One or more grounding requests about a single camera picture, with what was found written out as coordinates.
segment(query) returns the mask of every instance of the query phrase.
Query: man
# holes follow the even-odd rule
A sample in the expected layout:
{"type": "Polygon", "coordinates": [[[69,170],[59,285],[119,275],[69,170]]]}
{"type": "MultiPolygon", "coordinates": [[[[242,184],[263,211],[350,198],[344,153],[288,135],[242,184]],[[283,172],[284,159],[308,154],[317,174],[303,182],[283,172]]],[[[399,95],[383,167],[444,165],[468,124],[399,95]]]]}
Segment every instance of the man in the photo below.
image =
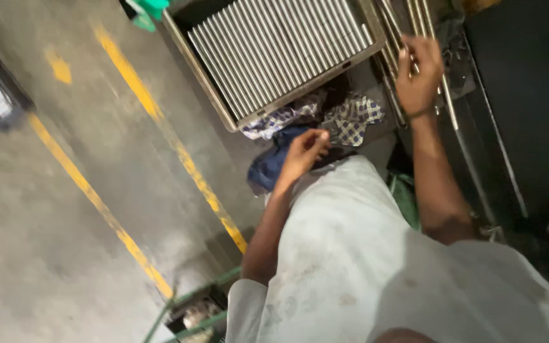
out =
{"type": "Polygon", "coordinates": [[[472,230],[433,113],[440,48],[404,42],[396,87],[423,234],[365,158],[309,173],[331,145],[326,131],[307,131],[289,149],[230,290],[229,343],[549,342],[549,284],[472,230]],[[412,77],[410,53],[420,67],[412,77]]]}

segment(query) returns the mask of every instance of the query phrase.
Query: yellow floor marking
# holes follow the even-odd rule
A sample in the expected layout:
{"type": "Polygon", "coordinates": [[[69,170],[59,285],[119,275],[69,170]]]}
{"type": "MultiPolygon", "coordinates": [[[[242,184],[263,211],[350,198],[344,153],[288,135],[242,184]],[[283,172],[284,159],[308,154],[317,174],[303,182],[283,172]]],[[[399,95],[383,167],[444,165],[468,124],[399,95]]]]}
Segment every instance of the yellow floor marking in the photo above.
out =
{"type": "Polygon", "coordinates": [[[156,122],[156,125],[164,135],[164,138],[168,144],[177,152],[179,160],[186,168],[186,171],[190,174],[194,180],[194,183],[196,183],[196,186],[202,192],[202,195],[213,209],[213,212],[217,215],[230,237],[234,240],[234,243],[239,247],[240,252],[244,254],[247,249],[247,242],[243,238],[243,235],[240,233],[233,219],[221,205],[217,196],[215,196],[211,186],[202,177],[198,169],[196,169],[194,161],[190,157],[190,154],[184,144],[179,139],[177,132],[175,132],[173,126],[165,119],[160,107],[155,102],[147,88],[143,85],[141,79],[139,79],[137,72],[135,72],[134,68],[122,54],[118,46],[113,43],[112,38],[102,26],[96,27],[94,31],[97,40],[101,43],[103,49],[106,51],[107,55],[109,55],[109,58],[112,60],[113,64],[116,68],[118,68],[118,71],[122,74],[122,77],[128,86],[139,98],[139,101],[148,112],[149,116],[156,122]]]}
{"type": "Polygon", "coordinates": [[[63,149],[60,148],[60,145],[50,136],[50,133],[46,130],[46,128],[43,126],[42,121],[37,118],[37,116],[34,113],[29,113],[29,122],[31,123],[31,126],[37,133],[37,136],[40,137],[43,144],[46,145],[48,150],[52,153],[52,155],[58,160],[58,163],[65,168],[67,171],[67,174],[71,176],[73,181],[78,185],[78,187],[84,192],[86,197],[95,205],[97,211],[101,213],[103,216],[103,219],[109,224],[109,226],[116,232],[116,235],[118,235],[118,238],[124,243],[128,251],[132,254],[132,256],[137,260],[141,268],[145,271],[145,273],[151,278],[155,284],[156,287],[158,287],[158,290],[166,297],[171,298],[173,296],[173,290],[171,287],[164,281],[164,278],[162,275],[152,266],[151,263],[149,263],[148,258],[143,254],[141,249],[137,246],[135,241],[126,233],[126,230],[120,225],[118,220],[113,216],[111,211],[107,208],[107,206],[103,203],[103,200],[99,195],[95,192],[95,190],[92,188],[92,186],[86,181],[84,176],[80,173],[78,168],[73,164],[71,159],[67,157],[63,149]]]}
{"type": "Polygon", "coordinates": [[[46,59],[52,67],[54,77],[65,84],[71,84],[71,70],[69,65],[61,58],[54,49],[46,50],[46,59]]]}

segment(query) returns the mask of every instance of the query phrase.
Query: white shirt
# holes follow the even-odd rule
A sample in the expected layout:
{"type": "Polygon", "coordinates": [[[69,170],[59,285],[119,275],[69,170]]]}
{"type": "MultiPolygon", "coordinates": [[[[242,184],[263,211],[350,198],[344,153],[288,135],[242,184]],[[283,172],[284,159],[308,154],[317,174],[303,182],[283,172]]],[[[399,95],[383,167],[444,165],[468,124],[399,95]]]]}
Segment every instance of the white shirt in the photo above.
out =
{"type": "Polygon", "coordinates": [[[361,156],[296,198],[268,287],[236,282],[227,343],[371,343],[396,327],[445,342],[549,343],[549,284],[508,246],[410,229],[361,156]]]}

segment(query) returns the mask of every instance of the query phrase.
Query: steel rod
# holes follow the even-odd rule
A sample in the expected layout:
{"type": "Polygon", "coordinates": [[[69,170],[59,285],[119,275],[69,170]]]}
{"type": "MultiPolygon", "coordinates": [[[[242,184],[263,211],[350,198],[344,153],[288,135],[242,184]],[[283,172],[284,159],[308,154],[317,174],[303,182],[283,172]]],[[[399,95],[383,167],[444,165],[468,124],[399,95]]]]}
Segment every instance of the steel rod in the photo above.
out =
{"type": "Polygon", "coordinates": [[[257,70],[255,69],[255,66],[253,65],[253,63],[250,62],[251,59],[247,55],[248,53],[247,50],[241,47],[237,28],[234,25],[232,25],[232,20],[230,20],[227,9],[223,9],[220,12],[220,24],[222,25],[223,31],[225,31],[226,34],[228,35],[229,41],[233,45],[234,52],[236,53],[237,57],[240,59],[242,68],[245,70],[245,73],[248,75],[248,78],[251,80],[251,83],[254,87],[254,91],[256,92],[260,103],[266,104],[269,100],[267,91],[266,91],[266,86],[264,85],[261,75],[258,74],[257,70]]]}
{"type": "Polygon", "coordinates": [[[313,16],[310,14],[308,7],[313,7],[312,5],[306,5],[303,0],[294,0],[294,4],[298,9],[298,14],[300,16],[303,24],[305,23],[304,28],[309,32],[309,37],[314,45],[314,48],[317,51],[318,56],[322,59],[322,62],[326,69],[334,66],[334,60],[330,54],[328,47],[325,44],[324,35],[322,35],[323,27],[319,26],[317,29],[317,24],[315,23],[313,16]]]}
{"type": "Polygon", "coordinates": [[[304,51],[298,43],[299,41],[294,39],[294,33],[292,32],[289,25],[287,25],[289,21],[286,21],[286,17],[284,16],[283,10],[281,9],[281,4],[278,1],[269,1],[266,3],[266,5],[270,10],[270,14],[274,18],[274,23],[277,26],[279,32],[285,33],[285,35],[283,35],[283,40],[287,44],[287,48],[290,51],[290,55],[294,60],[294,64],[298,68],[299,74],[301,74],[302,82],[308,81],[314,75],[314,73],[316,73],[316,71],[313,72],[314,67],[310,66],[309,61],[304,55],[304,51]]]}
{"type": "Polygon", "coordinates": [[[357,40],[359,41],[359,45],[361,46],[362,50],[366,49],[368,47],[368,42],[365,40],[365,37],[363,36],[361,27],[357,22],[357,18],[355,18],[355,14],[351,10],[351,6],[349,5],[348,0],[341,0],[341,2],[342,2],[342,7],[344,9],[346,17],[349,23],[351,24],[353,31],[355,32],[355,36],[357,37],[357,40]]]}
{"type": "Polygon", "coordinates": [[[315,68],[315,74],[313,74],[313,76],[320,74],[324,70],[324,65],[322,65],[320,60],[315,55],[313,47],[309,42],[309,38],[300,24],[300,19],[294,10],[294,6],[292,6],[290,0],[281,0],[281,8],[290,20],[289,25],[292,27],[292,31],[296,34],[296,39],[298,40],[298,43],[300,43],[300,47],[304,49],[303,52],[305,53],[307,60],[310,61],[315,68]]]}
{"type": "Polygon", "coordinates": [[[298,30],[298,25],[295,23],[294,19],[292,18],[292,15],[289,12],[289,9],[286,7],[286,4],[284,4],[283,1],[273,1],[273,3],[276,3],[278,7],[275,7],[279,9],[283,17],[281,18],[282,21],[284,21],[283,26],[288,27],[292,34],[291,40],[292,42],[296,42],[296,45],[298,49],[300,50],[300,58],[302,58],[304,61],[306,61],[309,70],[310,70],[310,77],[316,76],[321,72],[318,67],[318,62],[313,56],[310,51],[308,50],[308,44],[304,43],[304,38],[300,34],[300,31],[298,30]]]}
{"type": "Polygon", "coordinates": [[[284,67],[287,69],[290,77],[292,78],[293,86],[297,87],[302,83],[302,78],[299,75],[300,66],[296,65],[292,60],[292,57],[290,55],[291,48],[288,48],[286,46],[287,42],[284,43],[284,39],[281,37],[281,33],[276,29],[275,24],[273,23],[273,18],[268,13],[268,9],[264,4],[264,0],[255,0],[255,3],[257,3],[257,5],[259,6],[259,10],[261,11],[261,13],[263,13],[262,17],[266,20],[267,35],[270,35],[271,38],[274,40],[277,56],[283,60],[284,67]]]}
{"type": "Polygon", "coordinates": [[[286,90],[284,89],[284,82],[282,81],[281,76],[277,72],[275,64],[272,61],[272,56],[268,53],[264,45],[263,39],[259,38],[258,27],[259,25],[253,21],[253,17],[249,14],[247,6],[244,1],[237,1],[235,4],[236,7],[242,12],[242,15],[245,17],[245,22],[248,24],[251,35],[249,36],[249,41],[253,41],[257,44],[257,53],[258,58],[262,61],[266,61],[264,67],[270,77],[270,81],[273,83],[273,87],[277,92],[278,96],[285,94],[286,90]]]}
{"type": "Polygon", "coordinates": [[[348,36],[351,39],[351,43],[353,43],[353,46],[355,47],[355,51],[359,52],[362,50],[361,45],[359,44],[359,41],[357,37],[355,37],[355,32],[353,30],[353,27],[351,26],[351,23],[347,16],[345,15],[345,10],[342,6],[342,1],[346,0],[331,0],[335,7],[336,11],[338,12],[339,17],[342,19],[342,24],[345,27],[345,30],[348,32],[348,36]]]}
{"type": "Polygon", "coordinates": [[[267,94],[270,98],[269,101],[272,101],[278,97],[278,94],[274,88],[272,81],[269,79],[267,67],[265,66],[263,58],[260,54],[257,53],[258,49],[255,43],[252,40],[248,39],[251,33],[249,32],[249,29],[245,24],[244,19],[240,16],[239,9],[233,5],[230,5],[228,9],[230,19],[232,19],[234,25],[236,25],[236,27],[240,29],[239,36],[241,38],[241,41],[245,45],[246,51],[249,52],[249,56],[253,60],[253,63],[250,63],[249,65],[255,66],[255,68],[257,68],[259,74],[262,76],[263,83],[266,85],[266,90],[268,91],[267,94]]]}
{"type": "Polygon", "coordinates": [[[195,30],[188,32],[188,37],[190,37],[190,41],[192,42],[192,44],[194,44],[194,47],[196,48],[196,51],[198,51],[198,54],[200,55],[202,61],[207,65],[207,69],[210,71],[211,75],[213,75],[215,83],[223,93],[224,98],[230,106],[234,117],[237,120],[240,120],[240,107],[237,103],[233,91],[231,90],[232,87],[229,85],[229,81],[227,79],[225,80],[224,76],[222,75],[220,66],[216,64],[215,60],[211,56],[211,53],[207,51],[207,48],[202,42],[202,38],[200,37],[200,35],[194,33],[194,31],[195,30]]]}
{"type": "Polygon", "coordinates": [[[340,16],[338,15],[336,6],[334,5],[332,0],[322,0],[324,2],[324,9],[326,11],[326,16],[328,17],[328,20],[332,23],[332,26],[334,27],[334,30],[339,33],[339,41],[343,43],[348,51],[349,55],[347,58],[355,55],[358,51],[353,46],[353,42],[351,41],[350,37],[350,31],[346,30],[344,25],[342,24],[342,20],[340,19],[340,16]]]}
{"type": "Polygon", "coordinates": [[[205,43],[207,44],[207,46],[210,45],[212,47],[211,50],[213,51],[213,53],[219,56],[221,64],[224,67],[224,73],[228,74],[230,80],[233,83],[233,86],[237,89],[237,92],[240,95],[239,102],[244,111],[242,114],[246,115],[250,113],[253,108],[251,108],[251,104],[249,103],[247,94],[243,91],[240,85],[241,82],[240,78],[237,76],[237,72],[235,71],[236,68],[231,65],[231,61],[229,61],[227,57],[228,53],[221,45],[221,40],[215,39],[215,29],[210,25],[210,20],[205,20],[202,23],[202,31],[206,35],[205,43]]]}
{"type": "Polygon", "coordinates": [[[309,6],[309,9],[313,14],[313,16],[315,17],[315,20],[317,21],[317,25],[321,27],[321,30],[325,32],[326,44],[328,45],[328,49],[331,51],[332,56],[334,57],[334,60],[336,61],[336,63],[347,58],[344,51],[342,50],[342,47],[336,41],[336,36],[332,32],[331,25],[328,24],[328,20],[325,17],[325,14],[321,7],[321,2],[315,1],[312,4],[312,6],[309,6]]]}
{"type": "Polygon", "coordinates": [[[264,33],[264,28],[267,27],[266,22],[264,21],[264,18],[263,18],[264,16],[256,15],[258,8],[255,5],[255,2],[253,0],[247,0],[245,7],[247,8],[249,15],[252,16],[255,22],[255,27],[259,35],[260,42],[263,43],[263,47],[265,47],[265,50],[268,51],[267,60],[273,62],[274,64],[273,68],[276,72],[275,74],[278,76],[278,81],[281,84],[281,87],[283,88],[285,93],[290,91],[291,89],[294,88],[294,85],[292,85],[292,82],[291,82],[292,76],[291,74],[288,74],[289,71],[287,70],[287,68],[283,67],[282,65],[284,61],[283,61],[281,52],[274,49],[276,45],[273,42],[273,35],[266,35],[264,33]]]}
{"type": "Polygon", "coordinates": [[[258,94],[255,92],[255,87],[251,86],[253,81],[251,80],[251,78],[249,78],[247,70],[242,67],[240,59],[236,51],[233,49],[230,43],[230,39],[228,39],[227,37],[229,33],[225,32],[221,28],[221,18],[219,16],[219,13],[216,13],[212,15],[209,19],[207,19],[207,23],[209,24],[215,37],[220,41],[220,43],[223,43],[224,55],[230,61],[234,75],[236,75],[240,85],[245,91],[245,94],[248,95],[249,105],[251,105],[251,111],[256,110],[258,108],[258,103],[256,102],[258,94]]]}

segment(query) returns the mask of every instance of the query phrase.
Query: gray floor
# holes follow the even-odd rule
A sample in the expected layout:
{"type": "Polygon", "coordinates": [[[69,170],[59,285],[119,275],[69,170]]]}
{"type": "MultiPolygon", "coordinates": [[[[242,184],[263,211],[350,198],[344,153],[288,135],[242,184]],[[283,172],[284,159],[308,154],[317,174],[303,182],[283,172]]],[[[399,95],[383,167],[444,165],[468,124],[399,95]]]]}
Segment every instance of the gray floor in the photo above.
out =
{"type": "MultiPolygon", "coordinates": [[[[228,133],[179,54],[160,35],[131,26],[117,1],[0,0],[0,57],[35,101],[37,117],[182,294],[241,255],[96,41],[99,23],[242,231],[263,210],[245,175],[267,143],[228,133]],[[69,64],[71,85],[53,77],[49,49],[69,64]]],[[[163,305],[30,125],[0,133],[0,342],[138,342],[163,305]]]]}

